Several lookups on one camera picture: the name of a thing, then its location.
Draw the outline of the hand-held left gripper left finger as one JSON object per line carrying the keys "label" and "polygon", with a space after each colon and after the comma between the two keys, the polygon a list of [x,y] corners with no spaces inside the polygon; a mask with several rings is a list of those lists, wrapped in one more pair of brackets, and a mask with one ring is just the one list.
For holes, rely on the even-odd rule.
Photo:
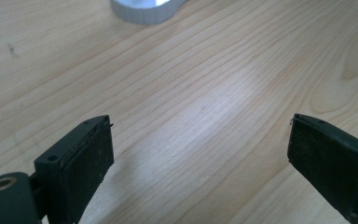
{"label": "hand-held left gripper left finger", "polygon": [[41,154],[34,167],[48,190],[49,224],[77,224],[114,163],[110,118],[87,119]]}

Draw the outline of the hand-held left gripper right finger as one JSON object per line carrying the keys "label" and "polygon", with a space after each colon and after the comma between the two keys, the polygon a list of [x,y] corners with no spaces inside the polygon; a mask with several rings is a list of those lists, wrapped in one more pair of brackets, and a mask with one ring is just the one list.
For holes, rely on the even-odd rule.
{"label": "hand-held left gripper right finger", "polygon": [[289,162],[351,224],[358,224],[358,138],[314,117],[295,114]]}

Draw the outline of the white stand with pole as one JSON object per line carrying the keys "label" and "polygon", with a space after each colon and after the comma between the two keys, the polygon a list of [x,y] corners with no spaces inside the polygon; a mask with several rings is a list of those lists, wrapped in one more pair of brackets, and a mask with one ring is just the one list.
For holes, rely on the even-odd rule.
{"label": "white stand with pole", "polygon": [[170,19],[188,0],[111,0],[113,11],[123,21],[152,25]]}

